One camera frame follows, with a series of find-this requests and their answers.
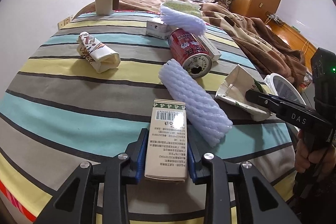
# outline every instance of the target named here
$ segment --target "silver bolt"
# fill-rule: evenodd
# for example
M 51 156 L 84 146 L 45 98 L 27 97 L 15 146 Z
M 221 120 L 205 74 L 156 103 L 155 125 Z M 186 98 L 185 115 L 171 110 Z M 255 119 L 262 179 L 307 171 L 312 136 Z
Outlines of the silver bolt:
M 127 158 L 128 158 L 128 155 L 126 153 L 120 153 L 118 155 L 118 159 L 120 159 L 120 160 L 125 160 Z
M 83 161 L 80 165 L 81 168 L 85 169 L 90 166 L 90 163 L 88 161 Z
M 243 161 L 241 165 L 246 169 L 250 169 L 252 167 L 252 163 L 250 163 L 249 161 Z
M 215 156 L 212 153 L 205 153 L 204 158 L 207 160 L 212 160 Z

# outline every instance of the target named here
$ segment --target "wall socket panel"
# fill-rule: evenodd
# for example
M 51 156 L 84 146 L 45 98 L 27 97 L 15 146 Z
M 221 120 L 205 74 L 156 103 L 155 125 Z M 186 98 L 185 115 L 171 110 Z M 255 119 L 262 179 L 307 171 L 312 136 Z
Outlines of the wall socket panel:
M 67 17 L 66 19 L 58 22 L 58 30 L 61 30 L 65 25 L 67 25 L 68 23 L 70 23 L 74 18 L 74 15 L 71 15 L 69 17 Z

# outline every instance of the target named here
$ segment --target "blanket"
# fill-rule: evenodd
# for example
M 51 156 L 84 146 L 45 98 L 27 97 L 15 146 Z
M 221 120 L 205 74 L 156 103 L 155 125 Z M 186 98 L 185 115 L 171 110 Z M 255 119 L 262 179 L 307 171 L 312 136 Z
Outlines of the blanket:
M 160 5 L 166 0 L 120 0 L 120 10 L 160 12 Z M 225 30 L 238 44 L 245 55 L 264 74 L 277 73 L 286 78 L 295 88 L 303 82 L 307 68 L 305 55 L 292 50 L 283 40 L 267 28 L 259 18 L 247 18 L 233 14 L 214 3 L 201 3 L 203 20 Z M 95 11 L 91 3 L 77 13 Z

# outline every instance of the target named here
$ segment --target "hand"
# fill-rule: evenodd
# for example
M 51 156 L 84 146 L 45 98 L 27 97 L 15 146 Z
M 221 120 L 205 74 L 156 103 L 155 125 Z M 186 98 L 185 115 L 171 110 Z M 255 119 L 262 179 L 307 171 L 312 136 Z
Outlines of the hand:
M 299 131 L 297 137 L 300 139 L 296 146 L 296 153 L 295 153 L 295 169 L 299 173 L 304 173 L 306 169 L 309 168 L 310 163 L 318 164 L 325 152 L 326 153 L 323 162 L 322 162 L 322 169 L 319 175 L 318 181 L 323 180 L 325 177 L 330 175 L 332 170 L 335 168 L 336 164 L 336 149 L 333 145 L 330 145 L 328 148 L 323 148 L 320 150 L 313 151 L 309 154 L 307 146 L 303 142 L 303 131 Z

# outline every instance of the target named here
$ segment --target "barcode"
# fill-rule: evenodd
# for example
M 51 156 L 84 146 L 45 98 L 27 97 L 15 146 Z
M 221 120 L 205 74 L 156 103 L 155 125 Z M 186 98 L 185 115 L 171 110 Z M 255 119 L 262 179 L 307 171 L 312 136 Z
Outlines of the barcode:
M 177 116 L 179 113 L 181 113 L 181 112 L 157 110 L 156 111 L 156 119 L 157 120 L 164 120 L 164 121 L 173 121 L 175 116 Z

